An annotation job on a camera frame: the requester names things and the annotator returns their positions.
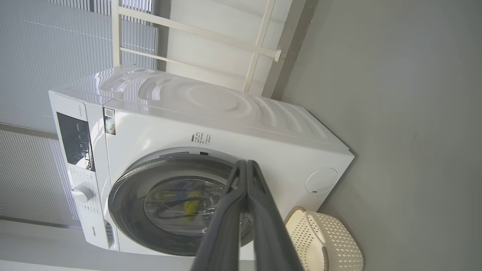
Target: black display screen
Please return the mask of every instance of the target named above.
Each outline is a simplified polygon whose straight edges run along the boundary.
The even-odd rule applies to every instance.
[[[67,162],[95,171],[88,122],[57,112]]]

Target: washing machine door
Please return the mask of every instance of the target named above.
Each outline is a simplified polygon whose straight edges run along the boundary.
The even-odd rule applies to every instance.
[[[108,207],[133,241],[171,255],[195,256],[209,230],[233,164],[198,154],[173,154],[128,170],[113,186]],[[241,244],[253,239],[244,212]]]

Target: white washing machine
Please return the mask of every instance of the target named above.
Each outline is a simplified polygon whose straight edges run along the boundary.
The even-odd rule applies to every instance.
[[[194,256],[238,159],[286,217],[316,211],[354,157],[302,107],[134,65],[49,96],[85,239],[105,249]]]

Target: white railing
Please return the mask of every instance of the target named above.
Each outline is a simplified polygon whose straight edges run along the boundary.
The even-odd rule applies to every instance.
[[[251,86],[251,82],[253,80],[254,69],[256,68],[256,64],[258,62],[259,55],[263,54],[263,55],[266,55],[268,57],[271,57],[276,62],[279,60],[280,55],[281,55],[281,50],[274,51],[274,50],[270,50],[270,49],[266,49],[266,48],[262,47],[263,41],[264,41],[265,35],[266,35],[266,30],[268,28],[269,19],[271,18],[271,13],[273,12],[273,7],[274,7],[275,1],[276,0],[268,0],[267,5],[266,5],[266,10],[265,10],[264,15],[263,15],[263,20],[261,22],[261,28],[259,30],[258,38],[256,40],[256,44],[251,44],[251,43],[246,42],[246,41],[241,41],[239,39],[231,38],[231,37],[221,35],[221,34],[218,34],[218,33],[215,33],[215,32],[209,31],[209,30],[205,30],[205,29],[202,29],[202,28],[199,28],[199,27],[190,26],[190,25],[187,25],[187,24],[179,23],[179,22],[176,22],[176,21],[173,21],[173,20],[170,20],[170,19],[155,16],[155,15],[152,15],[152,14],[143,13],[143,12],[140,12],[140,11],[124,8],[124,7],[120,6],[119,0],[112,0],[112,49],[113,49],[112,51],[113,51],[113,54],[114,54],[114,57],[113,57],[114,66],[118,66],[118,65],[121,64],[121,62],[122,62],[121,61],[122,60],[121,52],[125,51],[125,52],[134,53],[134,54],[140,54],[140,55],[143,55],[143,56],[153,57],[153,58],[160,59],[160,60],[163,60],[163,61],[166,61],[166,62],[174,62],[174,63],[186,65],[186,66],[200,68],[200,69],[204,69],[204,70],[207,70],[207,71],[223,74],[223,75],[226,75],[226,76],[229,76],[229,77],[236,76],[236,75],[233,75],[233,74],[230,74],[230,73],[225,73],[225,72],[222,72],[222,71],[219,71],[219,70],[212,70],[212,69],[205,68],[205,67],[202,67],[202,66],[197,66],[197,65],[177,61],[177,60],[172,60],[172,59],[162,57],[162,56],[158,56],[158,55],[154,55],[154,54],[142,53],[142,52],[139,52],[139,51],[135,51],[135,50],[131,50],[131,49],[127,49],[127,48],[122,47],[122,44],[121,44],[121,17],[122,17],[122,15],[125,15],[125,16],[138,18],[140,20],[152,22],[154,24],[163,25],[163,26],[166,26],[166,27],[171,27],[171,28],[175,28],[175,29],[182,30],[182,31],[185,31],[185,32],[189,32],[189,33],[192,33],[192,34],[195,34],[195,35],[198,35],[198,36],[201,36],[201,37],[205,37],[205,38],[208,38],[208,39],[220,42],[220,43],[224,43],[224,44],[228,44],[228,45],[235,46],[235,47],[238,47],[238,48],[242,48],[242,49],[245,49],[247,51],[252,51],[253,57],[251,59],[251,63],[249,65],[248,71],[246,72],[246,77],[244,79],[244,87],[243,87],[243,91],[248,92],[249,87]]]

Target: laundry basket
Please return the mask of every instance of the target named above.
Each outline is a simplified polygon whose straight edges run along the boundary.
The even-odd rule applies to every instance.
[[[285,224],[305,271],[363,269],[362,252],[340,220],[296,207]]]

